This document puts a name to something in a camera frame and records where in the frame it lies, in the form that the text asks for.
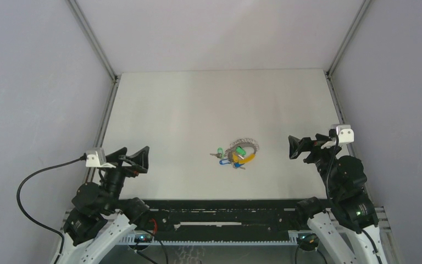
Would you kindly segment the keyring with coloured keys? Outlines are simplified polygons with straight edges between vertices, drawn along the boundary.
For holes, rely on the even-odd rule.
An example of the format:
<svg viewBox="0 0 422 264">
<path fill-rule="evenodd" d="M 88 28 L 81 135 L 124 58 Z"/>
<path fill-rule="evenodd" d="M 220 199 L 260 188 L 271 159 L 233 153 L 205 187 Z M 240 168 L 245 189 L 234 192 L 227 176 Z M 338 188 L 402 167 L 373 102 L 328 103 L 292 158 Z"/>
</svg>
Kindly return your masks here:
<svg viewBox="0 0 422 264">
<path fill-rule="evenodd" d="M 225 150 L 218 149 L 216 154 L 221 166 L 230 165 L 234 169 L 245 169 L 244 165 L 254 160 L 259 145 L 251 138 L 241 138 L 233 141 Z"/>
</svg>

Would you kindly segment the green tagged single key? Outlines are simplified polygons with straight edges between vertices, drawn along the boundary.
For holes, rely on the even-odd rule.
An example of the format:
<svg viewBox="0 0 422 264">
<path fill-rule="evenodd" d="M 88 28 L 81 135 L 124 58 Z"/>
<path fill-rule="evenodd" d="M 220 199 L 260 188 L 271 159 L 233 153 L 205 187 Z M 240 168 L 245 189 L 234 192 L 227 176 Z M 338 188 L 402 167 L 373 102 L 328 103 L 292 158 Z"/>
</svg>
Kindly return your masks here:
<svg viewBox="0 0 422 264">
<path fill-rule="evenodd" d="M 214 157 L 217 157 L 218 159 L 223 159 L 224 158 L 224 150 L 221 147 L 219 147 L 217 149 L 217 152 L 216 153 L 211 153 L 210 155 L 211 156 L 214 156 Z"/>
</svg>

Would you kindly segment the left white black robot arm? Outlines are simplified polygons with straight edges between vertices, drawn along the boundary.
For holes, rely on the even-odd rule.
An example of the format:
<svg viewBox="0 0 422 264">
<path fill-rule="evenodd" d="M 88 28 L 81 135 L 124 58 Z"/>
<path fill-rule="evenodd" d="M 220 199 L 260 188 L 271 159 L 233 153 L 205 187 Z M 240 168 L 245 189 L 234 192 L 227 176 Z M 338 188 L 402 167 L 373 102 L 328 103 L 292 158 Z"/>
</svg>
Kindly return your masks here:
<svg viewBox="0 0 422 264">
<path fill-rule="evenodd" d="M 82 184 L 63 225 L 61 252 L 54 263 L 100 263 L 121 238 L 150 221 L 149 207 L 134 197 L 120 199 L 126 178 L 146 174 L 150 148 L 128 155 L 123 147 L 106 155 L 101 147 L 85 152 L 85 166 L 104 171 L 100 183 Z"/>
</svg>

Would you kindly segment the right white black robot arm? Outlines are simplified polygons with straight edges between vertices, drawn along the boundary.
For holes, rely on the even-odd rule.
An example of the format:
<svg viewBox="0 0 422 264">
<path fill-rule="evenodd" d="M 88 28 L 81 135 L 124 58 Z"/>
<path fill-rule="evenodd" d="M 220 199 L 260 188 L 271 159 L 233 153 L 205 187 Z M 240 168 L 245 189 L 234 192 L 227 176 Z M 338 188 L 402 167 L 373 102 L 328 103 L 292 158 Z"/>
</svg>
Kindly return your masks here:
<svg viewBox="0 0 422 264">
<path fill-rule="evenodd" d="M 379 219 L 375 206 L 363 186 L 367 181 L 364 166 L 353 156 L 337 158 L 341 146 L 354 142 L 350 128 L 330 129 L 315 139 L 288 136 L 288 156 L 314 164 L 324 183 L 330 211 L 317 197 L 296 204 L 295 230 L 310 229 L 336 263 L 387 263 L 381 244 Z"/>
</svg>

